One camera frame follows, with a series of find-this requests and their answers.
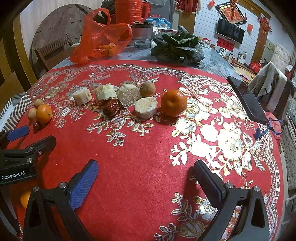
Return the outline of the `red framed wall decoration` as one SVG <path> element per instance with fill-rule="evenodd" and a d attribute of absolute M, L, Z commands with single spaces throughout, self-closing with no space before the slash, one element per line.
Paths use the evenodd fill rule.
<path fill-rule="evenodd" d="M 243 15 L 237 6 L 237 0 L 230 0 L 228 2 L 217 4 L 214 8 L 225 21 L 240 26 L 247 23 L 246 15 Z"/>

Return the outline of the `large mandarin orange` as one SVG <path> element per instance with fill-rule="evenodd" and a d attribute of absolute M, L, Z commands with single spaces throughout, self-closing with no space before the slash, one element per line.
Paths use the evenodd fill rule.
<path fill-rule="evenodd" d="M 161 98 L 162 112 L 171 117 L 181 116 L 187 108 L 186 96 L 177 89 L 168 90 Z"/>

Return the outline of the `wooden folding chair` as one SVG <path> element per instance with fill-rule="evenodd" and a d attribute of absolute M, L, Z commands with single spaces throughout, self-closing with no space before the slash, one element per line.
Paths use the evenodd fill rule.
<path fill-rule="evenodd" d="M 49 71 L 71 56 L 72 45 L 72 38 L 69 34 L 66 34 L 63 38 L 55 40 L 42 48 L 34 49 L 34 51 L 43 68 Z"/>

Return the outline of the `red gold floral tablecloth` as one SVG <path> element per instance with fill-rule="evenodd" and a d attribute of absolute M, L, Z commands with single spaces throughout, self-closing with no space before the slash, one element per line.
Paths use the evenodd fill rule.
<path fill-rule="evenodd" d="M 77 106 L 75 91 L 111 84 L 156 86 L 160 100 L 180 90 L 188 107 L 177 119 L 161 110 L 138 118 L 132 106 L 107 118 L 95 100 Z M 20 222 L 20 196 L 34 186 L 54 188 L 94 159 L 99 175 L 77 214 L 96 240 L 196 240 L 215 216 L 192 173 L 195 161 L 238 188 L 258 186 L 266 204 L 269 238 L 275 239 L 283 205 L 282 166 L 275 138 L 255 140 L 248 119 L 227 80 L 197 69 L 147 61 L 98 61 L 53 69 L 28 91 L 53 116 L 42 129 L 9 144 L 26 146 L 52 135 L 57 144 L 39 160 L 39 176 L 10 187 Z"/>

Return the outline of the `black smartphone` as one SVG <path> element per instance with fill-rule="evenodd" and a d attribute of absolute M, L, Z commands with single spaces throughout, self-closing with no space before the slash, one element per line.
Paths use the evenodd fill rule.
<path fill-rule="evenodd" d="M 256 123 L 266 125 L 268 120 L 265 112 L 246 83 L 231 76 L 228 76 L 226 80 L 240 100 L 248 118 Z"/>

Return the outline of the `tan longan fruit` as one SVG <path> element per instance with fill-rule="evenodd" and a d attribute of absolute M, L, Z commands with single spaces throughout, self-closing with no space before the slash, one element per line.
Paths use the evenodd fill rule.
<path fill-rule="evenodd" d="M 39 106 L 41 106 L 42 104 L 44 104 L 43 100 L 38 98 L 38 99 L 35 99 L 34 101 L 34 107 L 37 109 Z"/>

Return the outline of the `large white sugarcane chunk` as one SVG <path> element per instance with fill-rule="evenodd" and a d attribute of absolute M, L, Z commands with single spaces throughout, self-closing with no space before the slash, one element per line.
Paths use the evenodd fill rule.
<path fill-rule="evenodd" d="M 120 101 L 124 108 L 128 108 L 142 98 L 139 88 L 133 84 L 122 84 L 116 91 L 117 99 Z"/>

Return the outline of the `wall mounted television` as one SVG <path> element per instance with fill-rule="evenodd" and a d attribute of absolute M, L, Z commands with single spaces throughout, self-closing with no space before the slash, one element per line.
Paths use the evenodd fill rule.
<path fill-rule="evenodd" d="M 226 20 L 219 19 L 216 33 L 242 44 L 245 31 Z"/>

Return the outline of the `dark leafy greens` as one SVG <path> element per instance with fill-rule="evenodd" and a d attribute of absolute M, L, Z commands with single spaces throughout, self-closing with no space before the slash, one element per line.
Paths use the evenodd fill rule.
<path fill-rule="evenodd" d="M 179 25 L 176 33 L 156 31 L 151 56 L 158 61 L 199 65 L 204 59 L 199 38 Z"/>

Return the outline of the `round wooden tabletop leaning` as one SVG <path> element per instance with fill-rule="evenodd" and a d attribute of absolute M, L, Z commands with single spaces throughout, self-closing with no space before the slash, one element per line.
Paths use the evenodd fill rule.
<path fill-rule="evenodd" d="M 34 49 L 42 48 L 66 34 L 70 35 L 73 44 L 78 43 L 82 35 L 84 16 L 91 11 L 93 9 L 82 4 L 68 4 L 54 10 L 41 22 L 33 37 L 30 52 L 30 63 L 38 78 L 47 71 Z"/>

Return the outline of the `yellow wooden chair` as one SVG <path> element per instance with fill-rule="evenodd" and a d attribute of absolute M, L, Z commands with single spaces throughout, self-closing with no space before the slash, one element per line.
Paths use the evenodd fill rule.
<path fill-rule="evenodd" d="M 11 97 L 27 91 L 37 78 L 23 44 L 21 16 L 18 15 L 1 37 L 1 109 Z"/>

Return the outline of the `brown kiwi fruit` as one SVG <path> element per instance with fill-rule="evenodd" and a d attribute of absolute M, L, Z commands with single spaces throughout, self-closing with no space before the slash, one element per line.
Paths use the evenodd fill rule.
<path fill-rule="evenodd" d="M 147 81 L 139 88 L 139 92 L 142 97 L 151 97 L 156 92 L 156 87 L 152 82 Z"/>

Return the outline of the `small orange with stem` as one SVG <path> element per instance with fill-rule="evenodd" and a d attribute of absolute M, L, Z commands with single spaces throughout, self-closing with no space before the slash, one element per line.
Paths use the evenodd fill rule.
<path fill-rule="evenodd" d="M 52 118 L 52 109 L 47 104 L 41 104 L 36 111 L 36 118 L 40 123 L 48 123 Z"/>

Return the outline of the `dark red jujube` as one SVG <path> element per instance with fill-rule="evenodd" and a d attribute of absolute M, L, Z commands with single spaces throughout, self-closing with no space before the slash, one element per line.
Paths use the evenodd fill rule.
<path fill-rule="evenodd" d="M 118 99 L 110 99 L 105 103 L 102 109 L 103 109 L 103 113 L 107 117 L 115 116 L 120 110 L 120 102 Z"/>

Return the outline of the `pale sugarcane chunk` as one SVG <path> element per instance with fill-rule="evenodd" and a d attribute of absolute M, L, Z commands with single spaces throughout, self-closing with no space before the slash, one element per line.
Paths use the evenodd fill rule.
<path fill-rule="evenodd" d="M 85 105 L 92 99 L 91 92 L 88 88 L 77 90 L 72 94 L 72 97 L 74 98 L 74 101 L 78 106 Z"/>

